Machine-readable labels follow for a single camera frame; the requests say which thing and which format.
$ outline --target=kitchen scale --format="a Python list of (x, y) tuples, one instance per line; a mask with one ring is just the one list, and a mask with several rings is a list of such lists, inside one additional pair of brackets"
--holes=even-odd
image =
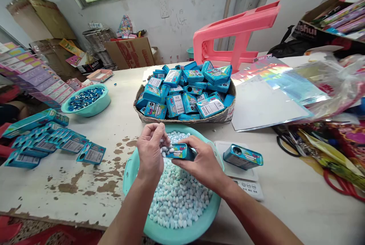
[(243, 148), (248, 148), (248, 146), (244, 143), (237, 142), (226, 142), (226, 141), (215, 141), (214, 145), (218, 150), (218, 153), (221, 155), (223, 164), (224, 164), (224, 173), (233, 179), (237, 185), (242, 188), (246, 193), (252, 196), (254, 199), (258, 201), (263, 201), (263, 193), (261, 190), (261, 186), (259, 183), (259, 175), (256, 172), (256, 168), (252, 168), (249, 170), (243, 170), (233, 164), (226, 162), (223, 159), (223, 154), (228, 150), (231, 144), (236, 144)]

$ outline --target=hand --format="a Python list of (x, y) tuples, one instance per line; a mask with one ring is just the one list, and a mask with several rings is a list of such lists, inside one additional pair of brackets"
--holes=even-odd
[(219, 166), (213, 149), (193, 135), (180, 140), (178, 143), (186, 143), (194, 148), (198, 155), (194, 161), (172, 159), (172, 163), (188, 171), (201, 184), (220, 195), (228, 177)]
[(160, 152), (160, 140), (163, 144), (170, 145), (171, 141), (165, 131), (163, 123), (147, 124), (137, 140), (137, 148), (140, 157), (138, 176), (143, 179), (160, 179), (163, 172), (163, 158)]

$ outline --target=white candy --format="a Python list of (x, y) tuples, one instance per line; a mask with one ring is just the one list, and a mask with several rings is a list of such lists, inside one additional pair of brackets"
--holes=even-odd
[[(167, 134), (171, 143), (187, 138), (190, 134), (172, 132)], [(174, 149), (162, 146), (164, 171), (153, 196), (149, 218), (167, 229), (191, 227), (209, 205), (213, 192), (201, 185), (193, 176), (172, 164), (166, 154)]]

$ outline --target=purple box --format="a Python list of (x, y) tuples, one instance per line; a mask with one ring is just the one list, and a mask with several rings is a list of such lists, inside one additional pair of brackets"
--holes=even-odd
[(28, 93), (42, 92), (42, 91), (46, 90), (48, 87), (50, 87), (52, 84), (56, 83), (57, 81), (59, 81), (59, 78), (53, 76), (36, 87), (27, 88), (26, 91)]
[(28, 81), (22, 81), (22, 82), (16, 81), (16, 84), (22, 88), (30, 88), (30, 87), (38, 86), (42, 82), (48, 80), (50, 77), (52, 77), (50, 73), (43, 71), (42, 74), (40, 74), (34, 78), (31, 78)]

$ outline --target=stack of cardboard boxes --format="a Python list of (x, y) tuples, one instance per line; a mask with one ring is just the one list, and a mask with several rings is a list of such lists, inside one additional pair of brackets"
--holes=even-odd
[(36, 99), (60, 109), (74, 90), (29, 51), (14, 43), (4, 45), (9, 51), (0, 55), (0, 73)]

